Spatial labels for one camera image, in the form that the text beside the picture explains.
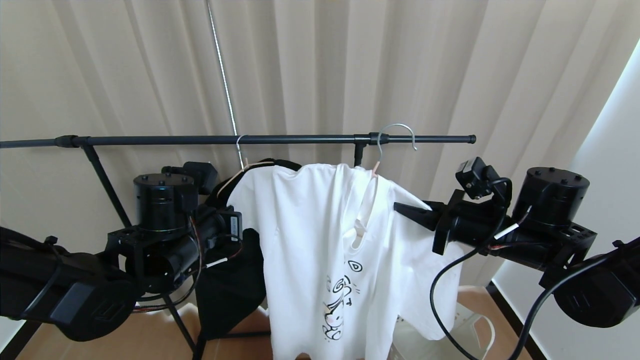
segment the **laundry basket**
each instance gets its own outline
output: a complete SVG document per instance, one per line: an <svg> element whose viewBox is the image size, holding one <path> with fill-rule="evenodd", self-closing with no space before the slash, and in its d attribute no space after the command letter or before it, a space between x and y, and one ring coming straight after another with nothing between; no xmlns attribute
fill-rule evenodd
<svg viewBox="0 0 640 360"><path fill-rule="evenodd" d="M476 322L484 319L491 329L491 339L485 346L480 344L476 332ZM484 359L493 345L495 329L485 315L475 314L466 307L457 304L456 319L451 336L471 355ZM394 342L387 360L457 360L466 357L456 349L447 338L427 340L413 326L401 318L396 322Z"/></svg>

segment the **white shirt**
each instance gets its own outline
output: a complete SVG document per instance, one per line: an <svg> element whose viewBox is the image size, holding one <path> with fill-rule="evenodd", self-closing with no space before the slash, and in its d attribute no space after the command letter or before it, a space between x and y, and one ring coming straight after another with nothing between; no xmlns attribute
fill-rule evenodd
<svg viewBox="0 0 640 360"><path fill-rule="evenodd" d="M429 306L435 275L460 257L431 251L433 233L393 211L429 209L397 184L345 164L248 171L228 204L260 234L276 360L386 359L396 318L442 338ZM436 287L438 314L453 324L460 267Z"/></svg>

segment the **curtain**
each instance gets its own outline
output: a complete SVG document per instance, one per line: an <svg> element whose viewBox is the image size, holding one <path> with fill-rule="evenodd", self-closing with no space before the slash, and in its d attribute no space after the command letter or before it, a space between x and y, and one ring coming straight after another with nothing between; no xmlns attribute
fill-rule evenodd
<svg viewBox="0 0 640 360"><path fill-rule="evenodd" d="M640 37L640 2L3 1L2 140L65 134L354 134L402 122L417 135L477 143L385 145L379 173L447 201L456 167L481 156L515 193L525 171L565 167ZM391 134L404 129L390 128ZM232 145L99 147L129 216L132 179L211 161L239 170ZM352 145L244 145L250 162L353 163ZM97 252L121 227L77 149L1 151L3 226ZM378 159L367 147L363 166ZM465 262L485 284L500 262Z"/></svg>

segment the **black graphic print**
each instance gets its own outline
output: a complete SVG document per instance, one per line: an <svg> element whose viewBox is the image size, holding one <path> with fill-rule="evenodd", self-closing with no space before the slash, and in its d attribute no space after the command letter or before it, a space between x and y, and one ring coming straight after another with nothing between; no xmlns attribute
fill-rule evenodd
<svg viewBox="0 0 640 360"><path fill-rule="evenodd" d="M353 272L361 272L362 265L356 261L347 262ZM326 278L326 290L332 294L340 294L338 299L331 304L324 304L324 323L322 330L327 341L340 340L342 337L342 324L344 323L344 306L352 306L352 293L359 294L360 289L351 282L349 276L345 275L338 279L332 286L331 277Z"/></svg>

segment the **brown floor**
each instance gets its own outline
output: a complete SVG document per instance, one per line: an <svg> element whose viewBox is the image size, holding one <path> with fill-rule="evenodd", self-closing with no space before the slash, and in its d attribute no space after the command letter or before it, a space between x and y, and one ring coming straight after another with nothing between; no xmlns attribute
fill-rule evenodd
<svg viewBox="0 0 640 360"><path fill-rule="evenodd" d="M509 323L484 288L463 287L458 302L490 318L495 326L496 339L487 360L502 360L511 355L517 341ZM200 331L197 308L191 304L180 309L182 319L192 336ZM478 324L480 341L489 339L488 328ZM269 330L268 319L256 311L233 331ZM107 360L107 359L191 359L191 351L170 316L164 313L132 315L111 334L89 341L70 341L52 325L44 324L18 356L19 360ZM207 343L203 359L272 359L269 337L213 340ZM524 352L520 360L531 360Z"/></svg>

